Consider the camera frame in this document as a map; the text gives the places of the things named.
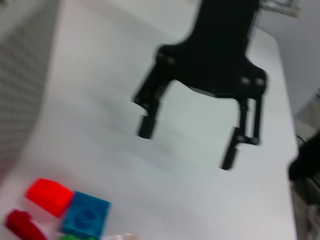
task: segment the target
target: blue block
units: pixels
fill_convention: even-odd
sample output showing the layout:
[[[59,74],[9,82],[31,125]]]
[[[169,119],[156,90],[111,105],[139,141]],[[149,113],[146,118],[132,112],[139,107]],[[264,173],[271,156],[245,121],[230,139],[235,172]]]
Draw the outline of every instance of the blue block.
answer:
[[[76,191],[61,232],[80,239],[100,239],[110,207],[108,201]]]

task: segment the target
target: red block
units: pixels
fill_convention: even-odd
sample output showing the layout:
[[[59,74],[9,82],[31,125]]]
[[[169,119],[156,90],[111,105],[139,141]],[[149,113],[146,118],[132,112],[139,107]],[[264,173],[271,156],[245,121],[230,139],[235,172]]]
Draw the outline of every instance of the red block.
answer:
[[[26,211],[15,209],[6,217],[5,225],[22,240],[47,240],[30,220]]]
[[[60,217],[74,197],[74,192],[55,181],[39,178],[25,196],[52,215]]]

